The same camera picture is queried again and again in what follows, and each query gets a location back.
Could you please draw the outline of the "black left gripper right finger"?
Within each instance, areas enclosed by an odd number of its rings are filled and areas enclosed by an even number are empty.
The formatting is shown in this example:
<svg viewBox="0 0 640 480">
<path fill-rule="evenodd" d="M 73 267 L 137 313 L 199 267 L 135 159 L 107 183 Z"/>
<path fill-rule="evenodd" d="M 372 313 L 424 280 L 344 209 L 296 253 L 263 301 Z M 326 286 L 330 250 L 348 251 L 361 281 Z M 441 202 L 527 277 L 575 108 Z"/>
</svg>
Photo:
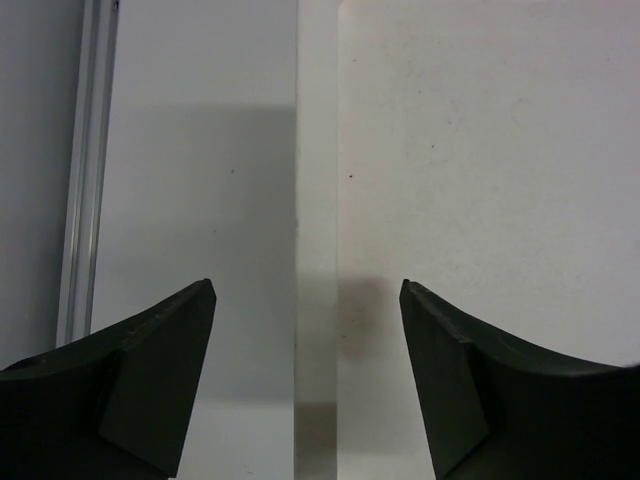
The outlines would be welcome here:
<svg viewBox="0 0 640 480">
<path fill-rule="evenodd" d="M 399 303 L 439 479 L 635 479 L 639 369 L 516 337 L 405 280 Z"/>
</svg>

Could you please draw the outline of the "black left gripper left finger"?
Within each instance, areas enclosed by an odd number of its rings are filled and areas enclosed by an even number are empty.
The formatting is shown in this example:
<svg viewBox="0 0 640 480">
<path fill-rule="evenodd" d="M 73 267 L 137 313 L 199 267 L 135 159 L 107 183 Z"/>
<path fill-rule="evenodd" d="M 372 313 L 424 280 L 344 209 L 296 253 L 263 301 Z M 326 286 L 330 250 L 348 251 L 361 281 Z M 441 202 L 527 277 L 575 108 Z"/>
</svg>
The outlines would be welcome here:
<svg viewBox="0 0 640 480">
<path fill-rule="evenodd" d="M 213 326 L 203 279 L 1 372 L 4 479 L 176 477 Z"/>
</svg>

